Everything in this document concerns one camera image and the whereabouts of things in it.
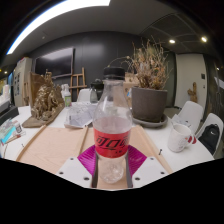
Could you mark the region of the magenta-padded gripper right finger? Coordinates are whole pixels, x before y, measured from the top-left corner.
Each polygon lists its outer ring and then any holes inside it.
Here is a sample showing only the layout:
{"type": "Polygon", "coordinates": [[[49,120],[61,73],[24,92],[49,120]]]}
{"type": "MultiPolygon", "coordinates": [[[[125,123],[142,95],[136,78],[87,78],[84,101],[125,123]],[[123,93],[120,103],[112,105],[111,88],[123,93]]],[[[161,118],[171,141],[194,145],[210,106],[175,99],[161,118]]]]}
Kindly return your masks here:
{"type": "Polygon", "coordinates": [[[154,157],[146,157],[129,145],[126,155],[126,179],[129,188],[140,188],[168,175],[161,163],[154,157]]]}

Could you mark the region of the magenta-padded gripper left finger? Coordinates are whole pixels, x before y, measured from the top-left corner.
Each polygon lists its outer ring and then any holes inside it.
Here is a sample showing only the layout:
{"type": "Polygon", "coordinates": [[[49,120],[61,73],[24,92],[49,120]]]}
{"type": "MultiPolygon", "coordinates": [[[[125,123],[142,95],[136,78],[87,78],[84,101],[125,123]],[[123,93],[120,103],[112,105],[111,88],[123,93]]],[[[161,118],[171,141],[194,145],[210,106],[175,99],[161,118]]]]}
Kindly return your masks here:
{"type": "Polygon", "coordinates": [[[69,157],[56,175],[84,188],[96,188],[98,182],[98,158],[95,146],[78,157],[69,157]]]}

